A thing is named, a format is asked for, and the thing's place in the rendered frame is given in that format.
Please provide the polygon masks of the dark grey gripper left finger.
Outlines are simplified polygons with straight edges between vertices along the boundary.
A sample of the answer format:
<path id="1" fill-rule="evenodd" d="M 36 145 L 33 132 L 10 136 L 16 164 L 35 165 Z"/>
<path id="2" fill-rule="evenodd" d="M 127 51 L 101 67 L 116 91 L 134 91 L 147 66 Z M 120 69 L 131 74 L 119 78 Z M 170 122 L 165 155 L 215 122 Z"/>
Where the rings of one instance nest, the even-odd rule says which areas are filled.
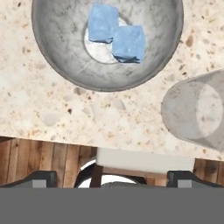
<path id="1" fill-rule="evenodd" d="M 34 171 L 26 178 L 1 185 L 1 188 L 54 188 L 57 185 L 56 171 Z"/>

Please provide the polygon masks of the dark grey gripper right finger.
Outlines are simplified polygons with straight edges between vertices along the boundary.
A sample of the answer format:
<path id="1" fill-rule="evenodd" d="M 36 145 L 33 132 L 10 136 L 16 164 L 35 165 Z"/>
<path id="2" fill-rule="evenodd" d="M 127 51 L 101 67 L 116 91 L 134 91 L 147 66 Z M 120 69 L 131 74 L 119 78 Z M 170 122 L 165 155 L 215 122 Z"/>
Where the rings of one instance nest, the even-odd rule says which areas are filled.
<path id="1" fill-rule="evenodd" d="M 172 188 L 204 188 L 221 187 L 221 185 L 202 180 L 190 171 L 168 171 L 167 187 Z"/>

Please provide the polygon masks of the clear glass cup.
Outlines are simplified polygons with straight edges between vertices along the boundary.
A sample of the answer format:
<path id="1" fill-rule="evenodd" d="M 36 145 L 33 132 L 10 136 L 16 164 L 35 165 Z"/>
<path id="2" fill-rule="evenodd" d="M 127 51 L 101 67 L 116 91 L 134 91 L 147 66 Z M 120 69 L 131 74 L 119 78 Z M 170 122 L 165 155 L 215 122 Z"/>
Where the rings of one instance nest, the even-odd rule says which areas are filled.
<path id="1" fill-rule="evenodd" d="M 176 138 L 224 152 L 224 69 L 175 84 L 161 114 Z"/>

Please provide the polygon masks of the grey marble ice bowl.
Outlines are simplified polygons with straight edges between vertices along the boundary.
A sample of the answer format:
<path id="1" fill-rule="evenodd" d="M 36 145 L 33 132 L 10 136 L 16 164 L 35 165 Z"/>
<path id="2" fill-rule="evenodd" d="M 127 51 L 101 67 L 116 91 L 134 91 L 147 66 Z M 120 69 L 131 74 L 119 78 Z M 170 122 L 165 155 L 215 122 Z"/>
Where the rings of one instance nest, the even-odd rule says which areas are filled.
<path id="1" fill-rule="evenodd" d="M 141 25 L 146 49 L 141 63 L 120 63 L 111 44 L 88 39 L 95 3 L 119 10 L 120 25 Z M 179 45 L 183 0 L 32 0 L 31 23 L 38 48 L 59 75 L 81 88 L 117 92 L 135 88 L 164 69 Z"/>

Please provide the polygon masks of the blue ice cube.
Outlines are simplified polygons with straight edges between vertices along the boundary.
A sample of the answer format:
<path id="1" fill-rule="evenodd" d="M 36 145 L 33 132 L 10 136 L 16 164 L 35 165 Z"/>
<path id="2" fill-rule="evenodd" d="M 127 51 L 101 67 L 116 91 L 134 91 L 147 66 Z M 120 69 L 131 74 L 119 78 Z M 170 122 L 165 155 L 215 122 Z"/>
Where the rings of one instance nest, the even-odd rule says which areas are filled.
<path id="1" fill-rule="evenodd" d="M 145 35 L 141 25 L 122 25 L 112 42 L 112 55 L 121 63 L 141 63 L 145 52 Z"/>
<path id="2" fill-rule="evenodd" d="M 111 43 L 119 25 L 119 11 L 116 7 L 95 3 L 89 13 L 88 39 L 92 42 Z"/>

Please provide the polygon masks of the white stool with dark legs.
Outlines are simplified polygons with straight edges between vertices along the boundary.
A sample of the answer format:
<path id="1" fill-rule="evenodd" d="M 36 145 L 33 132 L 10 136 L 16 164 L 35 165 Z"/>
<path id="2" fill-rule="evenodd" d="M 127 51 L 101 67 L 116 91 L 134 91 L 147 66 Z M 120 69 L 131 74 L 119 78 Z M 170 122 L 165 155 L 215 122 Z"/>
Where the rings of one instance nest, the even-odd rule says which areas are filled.
<path id="1" fill-rule="evenodd" d="M 74 187 L 89 188 L 112 182 L 147 183 L 146 179 L 166 179 L 168 171 L 193 171 L 195 159 L 147 152 L 98 148 L 92 164 L 80 171 Z"/>

